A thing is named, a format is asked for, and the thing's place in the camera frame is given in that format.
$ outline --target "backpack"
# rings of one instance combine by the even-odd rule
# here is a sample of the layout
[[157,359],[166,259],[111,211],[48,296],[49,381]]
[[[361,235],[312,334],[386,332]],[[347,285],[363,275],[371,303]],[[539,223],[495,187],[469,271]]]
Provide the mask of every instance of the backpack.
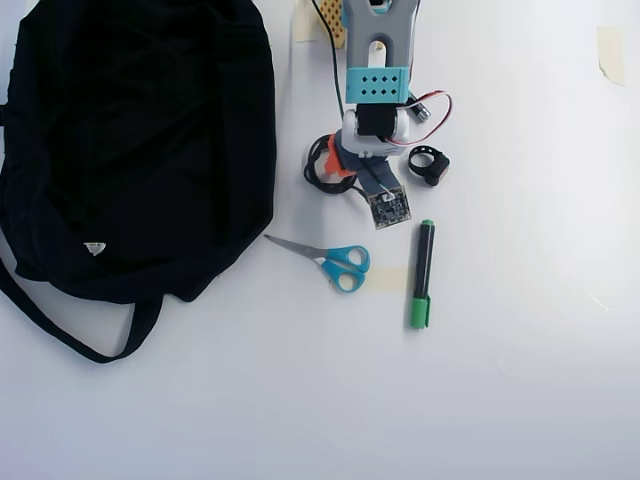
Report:
[[2,292],[94,362],[136,351],[165,294],[195,300],[271,221],[274,96],[251,0],[41,0],[0,107],[0,227],[20,277],[135,304],[126,346],[61,330],[0,262]]

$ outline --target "black cable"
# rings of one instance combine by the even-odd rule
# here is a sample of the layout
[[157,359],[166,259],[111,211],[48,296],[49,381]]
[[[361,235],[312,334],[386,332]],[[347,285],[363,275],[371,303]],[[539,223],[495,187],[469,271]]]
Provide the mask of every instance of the black cable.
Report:
[[329,150],[329,139],[331,135],[325,135],[316,140],[309,149],[309,156],[307,157],[307,165],[304,167],[304,179],[318,190],[328,193],[330,195],[340,195],[346,193],[349,190],[355,190],[360,194],[362,198],[369,203],[367,194],[361,189],[356,187],[356,176],[347,177],[340,183],[324,183],[318,177],[316,173],[316,162],[320,160],[322,152]]
[[331,42],[331,53],[333,55],[333,82],[335,83],[336,95],[338,96],[338,107],[340,108],[340,118],[344,118],[344,106],[342,105],[342,93],[340,92],[340,79],[338,78],[338,57],[336,56],[336,43],[333,40],[331,27],[329,26],[329,24],[327,23],[327,20],[322,15],[322,12],[320,11],[320,7],[318,7],[318,4],[316,3],[316,0],[311,0],[311,3],[313,3],[313,6],[315,7],[316,12],[318,13],[318,16],[320,17],[320,20],[322,20],[322,23],[324,24],[324,28],[327,29],[327,33],[329,34],[329,41]]

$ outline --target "tape strip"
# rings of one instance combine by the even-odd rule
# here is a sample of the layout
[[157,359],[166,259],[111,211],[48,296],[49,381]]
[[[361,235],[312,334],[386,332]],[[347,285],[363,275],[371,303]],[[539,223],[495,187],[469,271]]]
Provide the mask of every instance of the tape strip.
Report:
[[300,42],[315,42],[317,12],[310,0],[296,0],[296,10],[293,14],[293,40]]
[[624,87],[624,49],[620,28],[598,27],[598,55],[603,75]]
[[413,277],[414,269],[407,267],[371,267],[362,289],[368,292],[406,292]]

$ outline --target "marker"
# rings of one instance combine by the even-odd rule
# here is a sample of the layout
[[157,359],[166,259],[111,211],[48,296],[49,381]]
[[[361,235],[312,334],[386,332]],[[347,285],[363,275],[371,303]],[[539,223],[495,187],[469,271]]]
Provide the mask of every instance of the marker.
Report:
[[420,225],[420,240],[418,243],[418,262],[416,264],[416,283],[413,291],[411,306],[411,326],[413,328],[429,327],[429,276],[431,275],[431,256],[433,254],[433,239],[436,227],[431,220],[425,220]]

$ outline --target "wire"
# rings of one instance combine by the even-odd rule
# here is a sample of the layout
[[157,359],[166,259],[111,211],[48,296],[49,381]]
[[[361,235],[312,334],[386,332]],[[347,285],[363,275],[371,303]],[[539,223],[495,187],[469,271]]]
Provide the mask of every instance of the wire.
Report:
[[355,175],[343,179],[340,183],[325,183],[318,177],[318,174],[316,173],[316,162],[320,160],[320,155],[322,155],[322,152],[326,152],[329,150],[330,138],[331,135],[320,137],[313,143],[313,145],[309,149],[307,164],[305,165],[303,172],[304,179],[321,192],[328,193],[330,195],[340,195],[341,193],[346,193],[349,190],[355,190],[360,194],[362,198],[365,199],[368,204],[369,199],[367,198],[367,194],[361,188],[358,188],[355,185]]
[[327,20],[322,15],[322,12],[320,11],[320,7],[318,7],[318,4],[316,3],[316,0],[311,0],[311,3],[313,3],[313,6],[315,7],[316,12],[318,13],[318,16],[320,17],[320,20],[322,20],[322,23],[324,24],[324,28],[327,29],[327,33],[329,34],[329,41],[331,42],[331,53],[333,55],[333,82],[335,83],[336,95],[338,96],[338,108],[340,108],[340,118],[344,118],[344,105],[342,105],[342,93],[340,92],[340,79],[338,78],[338,58],[336,56],[336,43],[333,40],[333,33],[331,33],[331,27],[329,26],[329,24],[327,23]]
[[438,123],[429,133],[427,133],[424,137],[422,137],[420,140],[415,140],[415,141],[411,141],[411,142],[396,142],[395,140],[393,140],[392,138],[387,138],[386,141],[388,143],[391,143],[393,145],[399,145],[402,147],[411,147],[413,145],[418,145],[419,143],[424,142],[425,140],[427,140],[431,135],[433,135],[434,133],[436,133],[438,130],[440,130],[440,127],[442,127],[447,120],[449,120],[449,117],[451,116],[451,113],[453,112],[453,98],[451,97],[451,95],[449,95],[447,92],[445,92],[444,90],[435,90],[431,93],[427,93],[426,95],[421,96],[420,98],[418,98],[415,102],[413,103],[409,103],[407,105],[402,105],[400,107],[398,107],[398,110],[407,110],[410,108],[415,107],[416,105],[419,105],[421,103],[424,103],[426,100],[429,100],[431,98],[436,98],[436,97],[447,97],[447,99],[449,100],[449,107],[447,109],[447,113],[445,114],[445,116],[442,118],[442,120],[440,120],[440,123]]

